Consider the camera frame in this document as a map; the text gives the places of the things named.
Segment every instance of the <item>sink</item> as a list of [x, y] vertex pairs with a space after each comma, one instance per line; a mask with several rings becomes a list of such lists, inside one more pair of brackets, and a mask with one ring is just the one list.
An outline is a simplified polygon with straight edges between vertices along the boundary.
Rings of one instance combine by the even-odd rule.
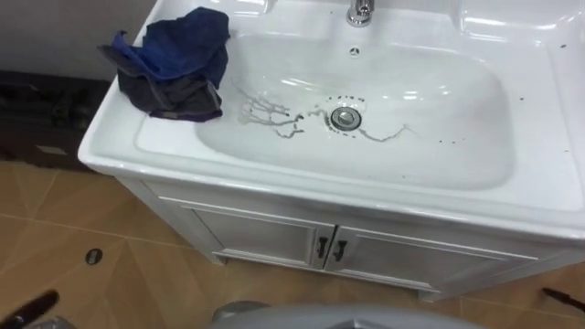
[[[480, 60], [444, 50], [243, 36], [229, 42], [225, 117], [208, 147], [252, 162], [384, 183], [477, 189], [514, 168], [508, 96]], [[362, 117], [352, 132], [333, 110]]]
[[[364, 28], [346, 22], [349, 0], [159, 0], [140, 36], [200, 5], [230, 18], [224, 116], [148, 118], [114, 83], [81, 161], [110, 175], [585, 236], [580, 0], [397, 0]], [[336, 128], [339, 108], [359, 126]]]

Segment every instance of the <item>blue cloth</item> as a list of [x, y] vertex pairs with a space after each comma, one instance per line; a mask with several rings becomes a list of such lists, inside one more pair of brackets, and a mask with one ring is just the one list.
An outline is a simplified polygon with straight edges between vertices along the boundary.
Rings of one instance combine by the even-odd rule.
[[228, 24], [226, 14], [199, 7], [184, 17], [149, 25], [141, 48], [127, 45], [124, 31], [112, 46], [156, 81], [193, 74], [219, 88], [228, 65]]

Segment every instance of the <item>gray object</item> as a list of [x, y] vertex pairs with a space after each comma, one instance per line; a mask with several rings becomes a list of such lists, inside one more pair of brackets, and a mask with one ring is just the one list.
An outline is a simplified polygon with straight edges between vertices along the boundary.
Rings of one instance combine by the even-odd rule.
[[76, 327], [73, 326], [73, 324], [70, 324], [67, 320], [61, 317], [56, 317], [53, 320], [32, 325], [27, 329], [76, 329]]
[[229, 304], [219, 307], [215, 312], [213, 312], [213, 322], [227, 319], [230, 316], [236, 314], [255, 311], [266, 307], [271, 306], [263, 302], [254, 301], [231, 302]]
[[115, 48], [100, 46], [98, 50], [118, 68], [120, 91], [150, 116], [205, 122], [222, 115], [221, 98], [211, 82], [194, 75], [155, 81]]
[[375, 0], [351, 0], [346, 20], [352, 27], [367, 27], [372, 21]]
[[209, 329], [482, 329], [435, 313], [374, 305], [262, 308], [230, 316]]
[[340, 131], [351, 132], [362, 123], [362, 117], [350, 107], [340, 107], [331, 113], [331, 123]]

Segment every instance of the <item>faucet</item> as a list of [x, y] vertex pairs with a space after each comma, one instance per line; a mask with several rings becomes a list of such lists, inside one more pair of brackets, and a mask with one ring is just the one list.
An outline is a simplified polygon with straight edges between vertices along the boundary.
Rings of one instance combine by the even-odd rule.
[[375, 0], [351, 0], [347, 10], [347, 23], [352, 27], [367, 27], [372, 21]]

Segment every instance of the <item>tiled floor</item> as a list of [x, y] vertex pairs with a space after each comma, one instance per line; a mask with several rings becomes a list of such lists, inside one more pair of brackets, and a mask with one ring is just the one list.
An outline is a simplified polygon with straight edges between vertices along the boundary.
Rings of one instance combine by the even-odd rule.
[[[585, 328], [583, 314], [539, 293], [585, 298], [579, 264], [443, 302], [413, 291], [231, 260], [216, 266], [114, 179], [0, 162], [0, 314], [47, 289], [50, 315], [79, 328], [206, 328], [241, 299], [274, 305], [368, 302], [462, 317], [488, 328]], [[104, 251], [94, 266], [89, 249]]]

